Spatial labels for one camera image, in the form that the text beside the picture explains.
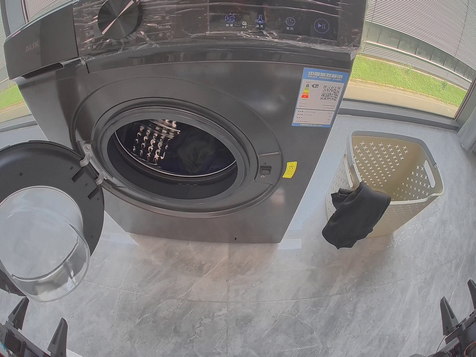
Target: energy label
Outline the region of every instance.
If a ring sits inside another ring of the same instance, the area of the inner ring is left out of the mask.
[[[348,78],[342,71],[304,68],[292,125],[330,127]]]

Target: play pause button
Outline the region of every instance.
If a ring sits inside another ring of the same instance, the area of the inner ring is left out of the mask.
[[[329,31],[329,28],[330,28],[329,23],[325,19],[317,19],[314,22],[314,29],[318,33],[322,33],[322,34],[327,33]]]

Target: grass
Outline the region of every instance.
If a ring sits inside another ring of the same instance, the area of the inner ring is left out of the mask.
[[[22,101],[23,97],[21,96],[20,90],[18,90],[16,85],[0,91],[0,110]]]
[[[437,98],[454,106],[461,105],[466,90],[448,82],[419,73],[408,66],[357,56],[351,79],[395,86]]]

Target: aux logo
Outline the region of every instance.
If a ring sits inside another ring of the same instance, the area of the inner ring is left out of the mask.
[[[27,45],[27,48],[25,50],[25,53],[32,51],[35,48],[39,48],[39,40],[34,42],[33,44]]]

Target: marble floor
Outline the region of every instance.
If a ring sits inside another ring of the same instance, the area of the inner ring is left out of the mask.
[[[321,235],[324,194],[356,129],[421,138],[445,193],[392,236],[340,249]],[[0,145],[42,137],[29,128]],[[281,244],[209,244],[129,235],[106,215],[83,282],[30,303],[24,334],[46,349],[61,317],[68,348],[92,356],[395,356],[431,354],[439,301],[472,310],[476,155],[454,132],[339,116]],[[0,291],[0,319],[19,298]]]

